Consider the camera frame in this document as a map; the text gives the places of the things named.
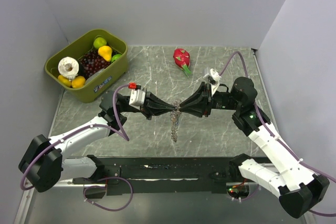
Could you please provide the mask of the metal key organizer disc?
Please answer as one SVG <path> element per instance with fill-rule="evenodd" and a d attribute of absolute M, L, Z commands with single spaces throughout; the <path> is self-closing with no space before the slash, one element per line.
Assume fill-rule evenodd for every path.
<path fill-rule="evenodd" d="M 176 110 L 171 111 L 171 140 L 176 143 L 177 142 L 177 132 L 178 132 L 178 124 L 179 124 L 179 118 L 181 115 L 180 111 L 180 103 L 182 101 L 180 99 L 177 99 L 173 102 L 173 105 L 175 106 Z"/>

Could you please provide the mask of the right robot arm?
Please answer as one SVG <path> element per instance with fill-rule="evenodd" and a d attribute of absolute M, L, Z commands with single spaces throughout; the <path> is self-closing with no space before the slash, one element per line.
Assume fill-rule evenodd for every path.
<path fill-rule="evenodd" d="M 232 110 L 235 125 L 254 142 L 271 161 L 276 172 L 260 165 L 246 154 L 232 160 L 230 177 L 244 178 L 275 195 L 283 209 L 299 218 L 319 203 L 330 185 L 330 178 L 300 159 L 284 142 L 269 117 L 256 105 L 257 90 L 250 78 L 239 77 L 232 88 L 219 92 L 220 83 L 202 82 L 191 97 L 180 104 L 179 110 L 194 116 L 209 116 L 211 110 Z"/>

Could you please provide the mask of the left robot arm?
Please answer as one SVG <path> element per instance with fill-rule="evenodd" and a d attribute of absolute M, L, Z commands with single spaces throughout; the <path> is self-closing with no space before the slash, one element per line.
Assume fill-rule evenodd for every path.
<path fill-rule="evenodd" d="M 73 130 L 51 137 L 41 134 L 32 139 L 18 165 L 23 174 L 22 190 L 28 190 L 25 181 L 40 193 L 71 178 L 83 177 L 92 183 L 100 182 L 104 176 L 101 162 L 94 156 L 72 159 L 74 152 L 112 134 L 128 141 L 123 129 L 127 118 L 123 112 L 141 113 L 149 120 L 176 110 L 176 106 L 138 88 L 132 89 L 130 95 L 108 92 L 102 97 L 100 108 L 97 116 Z"/>

